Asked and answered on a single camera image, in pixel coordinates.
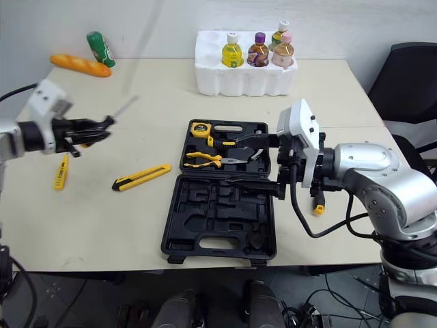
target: black chair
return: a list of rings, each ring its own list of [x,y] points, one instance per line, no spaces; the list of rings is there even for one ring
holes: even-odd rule
[[[437,44],[393,45],[368,96],[384,121],[416,124],[437,120]],[[393,138],[411,168],[437,180],[437,169],[432,174],[420,155],[437,148],[437,141],[415,148],[405,137]]]

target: white table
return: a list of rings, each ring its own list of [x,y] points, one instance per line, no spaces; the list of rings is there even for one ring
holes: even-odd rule
[[[132,88],[123,91],[126,75],[137,66]],[[197,92],[189,59],[118,60],[113,76],[98,79],[54,68],[49,79],[69,93],[75,106],[69,118],[101,120],[131,95],[140,99],[104,142],[70,157],[66,188],[56,192],[53,178],[62,154],[39,152],[10,161],[0,205],[2,243],[29,271],[115,271],[238,267],[248,260],[188,257],[168,264],[160,251],[167,213],[188,121],[193,118],[266,122],[274,132],[280,110],[305,97],[323,131],[326,146],[370,141],[399,149],[385,129],[345,61],[300,60],[289,96],[208,97]],[[21,115],[27,117],[25,110]],[[270,150],[271,180],[276,180],[277,150]],[[111,190],[123,175],[169,163],[170,173],[123,193]],[[274,201],[277,256],[269,265],[356,264],[379,262],[379,248],[346,229],[317,240],[309,238],[289,201]],[[298,190],[299,204],[311,228],[320,231],[344,219],[346,193],[326,193],[326,212],[311,215],[308,189]],[[363,212],[356,202],[354,214]],[[370,232],[368,219],[356,229]]]

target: white bottle cap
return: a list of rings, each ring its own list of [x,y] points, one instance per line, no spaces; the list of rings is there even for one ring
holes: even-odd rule
[[[288,20],[281,20],[279,22],[278,30],[281,32],[288,31],[288,25],[289,25]]]
[[[238,34],[234,32],[229,32],[227,34],[227,43],[235,44],[238,41]]]

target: white wall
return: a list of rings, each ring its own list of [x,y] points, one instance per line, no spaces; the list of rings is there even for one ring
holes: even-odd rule
[[[273,30],[286,18],[298,58],[347,59],[366,90],[390,45],[437,42],[435,0],[0,1],[0,94],[44,78],[54,53],[91,58],[92,30],[116,57],[193,57],[199,29]],[[139,50],[151,22],[150,42]],[[24,101],[1,103],[0,114],[17,113]]]

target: white foam tray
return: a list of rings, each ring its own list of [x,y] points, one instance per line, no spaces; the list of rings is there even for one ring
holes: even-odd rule
[[[221,62],[221,51],[227,44],[230,31],[199,31],[196,39],[195,71],[197,87],[202,94],[216,96],[277,96],[289,94],[298,70],[298,62],[283,69],[271,62],[272,51],[269,51],[269,64],[265,67],[250,66],[247,51],[255,40],[255,31],[237,31],[238,44],[243,52],[244,64],[230,68]],[[266,34],[266,46],[271,43],[273,31]]]

